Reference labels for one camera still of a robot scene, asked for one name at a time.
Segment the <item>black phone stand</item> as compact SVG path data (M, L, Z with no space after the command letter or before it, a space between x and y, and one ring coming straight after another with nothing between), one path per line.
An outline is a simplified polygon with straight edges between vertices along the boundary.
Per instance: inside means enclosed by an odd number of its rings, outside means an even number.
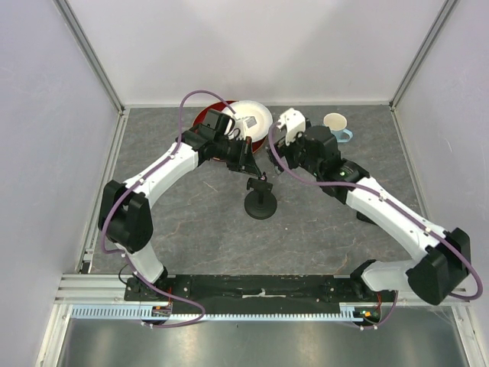
M249 178L247 189L251 190L244 199L244 210L253 219L265 220L277 210L277 199L272 193L273 184L266 180Z

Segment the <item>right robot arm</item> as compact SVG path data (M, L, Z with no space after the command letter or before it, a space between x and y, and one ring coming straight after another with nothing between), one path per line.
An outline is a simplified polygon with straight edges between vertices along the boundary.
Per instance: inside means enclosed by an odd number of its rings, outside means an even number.
M280 171L302 168L313 176L307 185L319 187L359 219L377 225L409 254L404 261L371 259L351 274L351 295L369 300L379 291L411 291L439 305L472 271L470 238L460 228L448 231L412 211L390 195L368 171L342 157L335 136L322 125L301 126L294 136L274 137L268 131L271 161Z

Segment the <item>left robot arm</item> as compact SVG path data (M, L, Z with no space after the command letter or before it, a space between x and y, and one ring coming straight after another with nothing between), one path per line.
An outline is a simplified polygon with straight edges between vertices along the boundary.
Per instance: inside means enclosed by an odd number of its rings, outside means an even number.
M250 114L230 116L210 109L202 123L182 132L145 170L122 183L111 180L105 185L98 223L102 238L113 242L144 278L141 292L150 300L161 300L168 289L167 270L150 244L152 206L181 177L212 159L225 162L230 171L262 178L248 133L258 125Z

